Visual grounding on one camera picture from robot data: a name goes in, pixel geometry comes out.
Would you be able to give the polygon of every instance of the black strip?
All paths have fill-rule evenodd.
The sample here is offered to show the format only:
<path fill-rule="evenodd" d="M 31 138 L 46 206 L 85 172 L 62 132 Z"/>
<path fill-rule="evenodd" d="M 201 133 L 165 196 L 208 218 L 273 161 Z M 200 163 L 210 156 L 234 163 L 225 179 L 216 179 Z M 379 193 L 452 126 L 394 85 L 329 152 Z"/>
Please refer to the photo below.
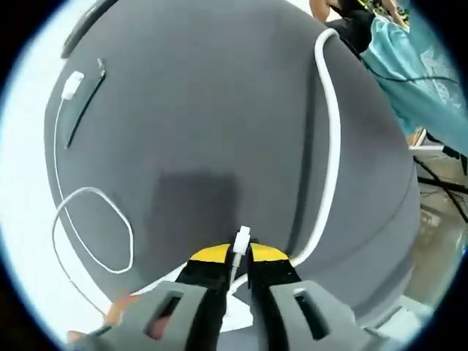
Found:
<path fill-rule="evenodd" d="M 297 295 L 294 299 L 306 318 L 307 325 L 312 333 L 312 338 L 314 338 L 314 340 L 322 340 L 325 338 L 330 331 L 325 324 L 324 318 L 318 313 L 317 308 L 303 295 Z"/>
<path fill-rule="evenodd" d="M 461 194 L 468 195 L 468 188 L 460 184 L 451 183 L 449 181 L 435 181 L 434 179 L 418 177 L 418 182 L 438 187 L 444 186 L 445 188 L 447 188 L 447 190 L 450 190 L 452 192 L 459 192 Z"/>
<path fill-rule="evenodd" d="M 96 85 L 94 86 L 93 90 L 89 94 L 88 98 L 86 99 L 85 103 L 81 107 L 80 112 L 78 113 L 78 117 L 76 118 L 75 124 L 73 125 L 72 131 L 70 132 L 70 135 L 68 137 L 67 144 L 65 144 L 65 148 L 69 148 L 70 145 L 72 145 L 73 137 L 76 134 L 76 130 L 78 129 L 78 125 L 81 122 L 81 119 L 83 118 L 83 115 L 85 114 L 86 109 L 88 108 L 89 104 L 91 103 L 91 100 L 93 99 L 94 95 L 97 92 L 97 89 L 101 86 L 102 81 L 105 78 L 105 72 L 101 72 L 101 75 L 99 76 L 98 81 L 96 82 Z"/>

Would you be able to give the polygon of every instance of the white cable plug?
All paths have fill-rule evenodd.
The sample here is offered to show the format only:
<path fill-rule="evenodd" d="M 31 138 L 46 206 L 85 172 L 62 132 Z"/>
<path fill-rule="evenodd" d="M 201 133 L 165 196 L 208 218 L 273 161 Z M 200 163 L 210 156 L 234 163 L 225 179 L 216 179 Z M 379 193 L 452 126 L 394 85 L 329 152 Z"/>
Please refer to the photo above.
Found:
<path fill-rule="evenodd" d="M 73 99 L 78 87 L 80 86 L 81 82 L 85 75 L 82 72 L 74 71 L 67 79 L 64 85 L 64 90 L 61 92 L 62 100 L 70 101 Z"/>
<path fill-rule="evenodd" d="M 237 232 L 234 240 L 233 252 L 233 269 L 231 270 L 230 285 L 234 282 L 235 274 L 241 264 L 242 257 L 246 255 L 247 248 L 250 243 L 250 228 L 242 226 Z"/>
<path fill-rule="evenodd" d="M 331 80 L 330 72 L 328 71 L 327 63 L 325 62 L 323 47 L 328 39 L 337 36 L 338 33 L 334 29 L 326 29 L 320 33 L 314 46 L 315 62 L 317 63 L 317 70 L 319 72 L 320 80 L 322 81 L 328 109 L 328 139 L 330 141 L 328 146 L 327 174 L 325 177 L 322 199 L 320 201 L 320 208 L 317 214 L 317 221 L 315 222 L 314 229 L 312 230 L 304 249 L 297 257 L 291 259 L 293 267 L 296 267 L 307 260 L 311 253 L 317 248 L 323 231 L 325 230 L 328 215 L 330 214 L 331 204 L 333 202 L 333 196 L 335 195 L 339 170 L 339 158 L 341 153 L 341 119 L 339 116 L 338 99 L 336 98 L 333 81 Z M 246 274 L 240 276 L 230 285 L 229 294 L 232 295 L 235 293 L 235 291 L 245 282 L 247 282 Z"/>

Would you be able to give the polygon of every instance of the white charging cable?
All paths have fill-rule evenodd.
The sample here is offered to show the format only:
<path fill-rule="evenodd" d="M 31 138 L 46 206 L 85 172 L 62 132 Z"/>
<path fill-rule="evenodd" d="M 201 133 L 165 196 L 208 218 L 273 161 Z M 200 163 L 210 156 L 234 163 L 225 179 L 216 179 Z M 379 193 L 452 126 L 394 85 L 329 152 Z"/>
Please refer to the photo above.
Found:
<path fill-rule="evenodd" d="M 338 179 L 339 158 L 341 152 L 341 121 L 339 116 L 338 99 L 336 98 L 335 88 L 330 77 L 330 73 L 323 55 L 323 47 L 328 39 L 337 37 L 338 33 L 334 29 L 326 29 L 320 33 L 314 46 L 315 62 L 319 72 L 320 80 L 322 81 L 323 91 L 325 92 L 325 100 L 328 109 L 328 134 L 330 145 L 328 147 L 328 164 L 327 174 L 325 177 L 325 186 L 320 201 L 320 209 L 317 215 L 314 229 L 312 230 L 309 239 L 301 251 L 301 253 L 291 259 L 293 267 L 300 265 L 311 255 L 317 248 L 317 245 L 322 237 L 325 225 L 327 224 L 328 215 L 330 214 L 333 196 L 335 195 L 336 180 Z M 236 279 L 230 287 L 229 294 L 235 293 L 237 289 L 247 282 L 247 275 L 244 274 Z"/>
<path fill-rule="evenodd" d="M 64 197 L 64 193 L 63 193 L 62 188 L 61 188 L 60 178 L 59 178 L 59 169 L 58 169 L 58 165 L 57 165 L 57 129 L 58 129 L 58 125 L 59 125 L 60 113 L 61 113 L 61 110 L 62 110 L 62 108 L 64 106 L 64 103 L 66 101 L 72 100 L 72 98 L 74 97 L 74 95 L 75 95 L 76 91 L 78 90 L 78 87 L 80 86 L 83 79 L 84 79 L 84 74 L 81 73 L 81 72 L 78 72 L 78 71 L 73 72 L 69 76 L 69 78 L 67 79 L 67 81 L 66 81 L 66 83 L 64 85 L 64 90 L 61 93 L 61 101 L 60 101 L 60 105 L 58 107 L 59 109 L 57 111 L 56 122 L 55 122 L 55 126 L 54 126 L 54 131 L 53 131 L 53 163 L 54 163 L 54 171 L 55 171 L 55 174 L 56 174 L 58 193 L 60 194 L 61 203 L 57 208 L 56 215 L 54 216 L 53 223 L 52 223 L 52 243 L 53 243 L 53 249 L 54 249 L 54 252 L 56 254 L 58 263 L 60 264 L 61 269 L 63 270 L 65 275 L 68 277 L 68 279 L 71 281 L 71 283 L 77 288 L 78 292 L 92 306 L 94 306 L 94 308 L 96 308 L 99 312 L 102 313 L 102 311 L 92 301 L 90 301 L 89 298 L 86 295 L 83 294 L 83 292 L 81 292 L 81 290 L 77 287 L 77 285 L 71 279 L 70 275 L 67 273 L 67 270 L 63 266 L 63 263 L 60 260 L 59 254 L 57 252 L 56 239 L 55 239 L 55 229 L 56 229 L 57 222 L 58 222 L 58 220 L 60 218 L 60 213 L 62 211 L 65 211 L 65 214 L 67 215 L 70 226 L 72 227 L 73 233 L 75 234 L 75 236 L 78 239 L 78 241 L 80 242 L 80 244 L 83 246 L 83 248 L 89 254 L 89 256 L 91 256 L 91 258 L 93 259 L 93 261 L 95 263 L 97 263 L 99 266 L 104 268 L 106 271 L 108 271 L 110 273 L 113 273 L 113 274 L 125 273 L 125 272 L 129 271 L 133 266 L 133 261 L 134 261 L 133 229 L 132 229 L 132 226 L 131 226 L 129 220 L 125 217 L 125 215 L 118 208 L 118 206 L 102 190 L 100 190 L 98 188 L 94 188 L 94 187 L 91 187 L 91 186 L 86 186 L 86 187 L 83 187 L 83 188 L 79 188 L 79 189 L 75 190 L 74 192 L 72 192 L 67 197 Z M 69 204 L 69 202 L 71 200 L 75 199 L 78 195 L 84 194 L 86 192 L 96 194 L 96 195 L 100 196 L 106 203 L 108 203 L 110 205 L 110 207 L 118 214 L 118 216 L 121 218 L 122 222 L 124 222 L 124 224 L 126 225 L 126 227 L 128 229 L 128 233 L 129 233 L 129 263 L 125 268 L 116 270 L 116 269 L 112 269 L 112 268 L 108 267 L 106 264 L 101 262 L 96 256 L 94 256 L 94 254 L 91 252 L 91 250 L 84 243 L 84 241 L 80 237 L 80 234 L 78 233 L 75 225 L 73 224 L 73 221 L 72 221 L 72 219 L 70 217 L 70 214 L 68 212 L 68 209 L 67 209 L 67 205 Z"/>

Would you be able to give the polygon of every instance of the teal shirt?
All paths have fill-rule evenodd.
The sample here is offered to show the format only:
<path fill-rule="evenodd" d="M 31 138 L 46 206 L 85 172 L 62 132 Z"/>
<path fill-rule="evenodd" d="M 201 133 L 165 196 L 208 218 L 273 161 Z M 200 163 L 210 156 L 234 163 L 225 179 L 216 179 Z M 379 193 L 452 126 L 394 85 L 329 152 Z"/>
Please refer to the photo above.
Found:
<path fill-rule="evenodd" d="M 386 78 L 443 76 L 459 82 L 450 57 L 431 27 L 416 11 L 408 12 L 409 29 L 381 16 L 374 19 L 372 40 L 362 59 Z M 401 83 L 377 75 L 406 135 L 423 127 L 445 145 L 468 155 L 468 110 L 461 84 L 446 80 Z"/>

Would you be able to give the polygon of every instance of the white cable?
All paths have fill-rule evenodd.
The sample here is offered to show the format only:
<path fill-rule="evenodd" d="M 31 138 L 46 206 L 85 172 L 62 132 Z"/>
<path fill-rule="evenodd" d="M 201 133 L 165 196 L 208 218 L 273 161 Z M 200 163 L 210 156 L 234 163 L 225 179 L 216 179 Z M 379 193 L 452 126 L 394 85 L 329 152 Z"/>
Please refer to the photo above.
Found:
<path fill-rule="evenodd" d="M 75 233 L 75 235 L 76 235 L 77 239 L 79 240 L 80 244 L 83 246 L 83 248 L 86 250 L 86 252 L 88 252 L 88 254 L 91 256 L 91 258 L 94 260 L 94 262 L 96 262 L 98 265 L 100 265 L 106 271 L 108 271 L 110 273 L 113 273 L 113 274 L 125 273 L 125 272 L 129 271 L 133 266 L 133 260 L 134 260 L 134 244 L 133 244 L 133 241 L 134 241 L 134 238 L 133 238 L 133 229 L 132 229 L 131 224 L 130 224 L 129 220 L 125 217 L 125 215 L 122 213 L 122 211 L 118 208 L 118 206 L 102 190 L 100 190 L 98 188 L 90 187 L 90 186 L 77 189 L 72 194 L 70 194 L 66 198 L 64 198 L 64 194 L 62 192 L 61 185 L 60 185 L 59 170 L 58 170 L 58 166 L 57 166 L 57 126 L 59 125 L 59 116 L 60 116 L 60 112 L 61 112 L 61 109 L 63 107 L 64 101 L 65 101 L 65 99 L 62 99 L 61 102 L 60 102 L 60 106 L 58 107 L 59 109 L 57 111 L 56 122 L 55 122 L 54 133 L 53 133 L 53 163 L 54 163 L 54 167 L 55 167 L 58 192 L 60 194 L 60 200 L 61 200 L 61 203 L 57 208 L 57 212 L 56 212 L 56 215 L 55 215 L 55 217 L 53 219 L 53 224 L 52 224 L 52 240 L 53 240 L 54 249 L 55 249 L 55 228 L 56 228 L 56 225 L 57 225 L 57 221 L 59 220 L 60 213 L 62 211 L 65 211 L 65 214 L 68 217 L 68 220 L 69 220 L 70 226 L 72 227 L 73 232 Z M 127 226 L 128 233 L 129 233 L 129 263 L 128 263 L 127 267 L 119 269 L 119 270 L 115 270 L 115 269 L 112 269 L 112 268 L 108 267 L 106 264 L 102 263 L 96 256 L 93 255 L 91 250 L 87 247 L 87 245 L 84 243 L 83 239 L 80 237 L 80 234 L 78 234 L 78 231 L 77 231 L 75 225 L 73 224 L 73 221 L 72 221 L 72 219 L 70 217 L 70 214 L 69 214 L 68 209 L 67 209 L 66 206 L 72 199 L 76 198 L 79 194 L 83 194 L 85 192 L 90 192 L 90 193 L 93 193 L 93 194 L 96 194 L 96 195 L 100 196 L 106 203 L 108 203 L 110 205 L 110 207 L 112 207 L 112 209 L 118 214 L 118 216 L 122 219 L 124 224 Z"/>
<path fill-rule="evenodd" d="M 312 230 L 307 244 L 301 253 L 291 259 L 291 264 L 296 267 L 303 263 L 317 248 L 317 245 L 322 237 L 325 225 L 327 224 L 328 215 L 330 214 L 333 196 L 335 195 L 336 180 L 338 179 L 339 158 L 341 152 L 341 121 L 339 116 L 338 99 L 336 98 L 335 88 L 328 72 L 327 64 L 323 55 L 323 47 L 328 39 L 338 36 L 334 29 L 326 29 L 320 33 L 314 46 L 315 62 L 319 72 L 320 80 L 322 81 L 323 91 L 325 92 L 325 100 L 327 102 L 328 120 L 329 120 L 329 140 L 328 147 L 328 164 L 327 174 L 325 177 L 325 186 L 320 201 L 320 209 L 317 215 L 314 229 Z M 235 293 L 237 289 L 247 282 L 247 275 L 244 274 L 236 279 L 230 287 L 229 294 Z"/>

